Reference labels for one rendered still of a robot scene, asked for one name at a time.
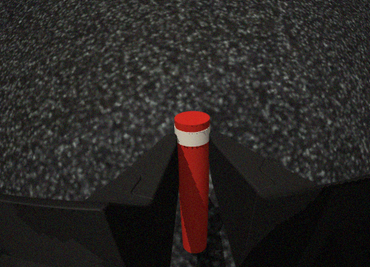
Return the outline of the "red peg with white band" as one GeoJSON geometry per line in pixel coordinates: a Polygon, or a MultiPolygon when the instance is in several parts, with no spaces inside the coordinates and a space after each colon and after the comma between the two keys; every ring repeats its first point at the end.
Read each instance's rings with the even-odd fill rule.
{"type": "Polygon", "coordinates": [[[207,247],[210,116],[184,112],[178,113],[173,122],[178,147],[182,243],[186,252],[198,254],[207,247]]]}

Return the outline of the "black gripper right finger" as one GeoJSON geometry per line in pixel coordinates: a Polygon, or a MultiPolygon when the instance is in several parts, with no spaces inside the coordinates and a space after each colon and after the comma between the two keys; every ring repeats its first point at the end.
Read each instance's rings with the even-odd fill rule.
{"type": "Polygon", "coordinates": [[[209,162],[235,267],[311,267],[330,234],[370,218],[370,174],[312,183],[218,131],[209,162]]]}

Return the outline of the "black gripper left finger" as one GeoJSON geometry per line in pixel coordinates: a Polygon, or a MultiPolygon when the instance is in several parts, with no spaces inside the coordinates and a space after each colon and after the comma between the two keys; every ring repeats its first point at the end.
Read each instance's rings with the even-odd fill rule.
{"type": "Polygon", "coordinates": [[[0,258],[53,267],[170,267],[178,189],[171,133],[86,200],[0,193],[0,258]]]}

